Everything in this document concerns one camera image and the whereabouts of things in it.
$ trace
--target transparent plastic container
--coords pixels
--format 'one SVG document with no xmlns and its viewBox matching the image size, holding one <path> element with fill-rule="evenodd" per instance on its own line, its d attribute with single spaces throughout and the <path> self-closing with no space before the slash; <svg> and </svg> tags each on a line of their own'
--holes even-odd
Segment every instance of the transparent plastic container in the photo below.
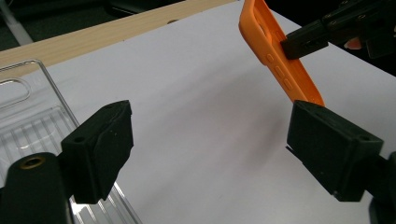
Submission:
<svg viewBox="0 0 396 224">
<path fill-rule="evenodd" d="M 61 141 L 77 126 L 42 62 L 0 68 L 0 188 L 14 161 L 37 152 L 58 155 Z M 70 203 L 75 223 L 141 224 L 117 184 L 98 204 Z"/>
</svg>

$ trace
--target orange plastic case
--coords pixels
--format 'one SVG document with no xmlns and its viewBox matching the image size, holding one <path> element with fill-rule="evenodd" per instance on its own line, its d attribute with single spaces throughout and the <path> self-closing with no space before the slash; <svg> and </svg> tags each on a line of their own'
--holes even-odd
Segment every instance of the orange plastic case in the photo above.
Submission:
<svg viewBox="0 0 396 224">
<path fill-rule="evenodd" d="M 245 0 L 239 20 L 242 37 L 260 62 L 271 70 L 292 102 L 324 102 L 300 60 L 288 60 L 280 45 L 286 39 L 274 15 L 263 0 Z"/>
</svg>

